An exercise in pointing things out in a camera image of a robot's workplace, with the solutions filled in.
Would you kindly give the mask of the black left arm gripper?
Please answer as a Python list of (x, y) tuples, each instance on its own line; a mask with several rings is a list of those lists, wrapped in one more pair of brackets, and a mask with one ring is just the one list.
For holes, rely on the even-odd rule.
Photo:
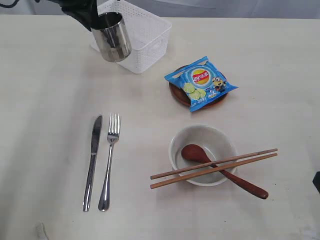
[(64, 13), (76, 15), (77, 21), (89, 32), (98, 24), (99, 15), (96, 0), (51, 0), (50, 2), (58, 4)]

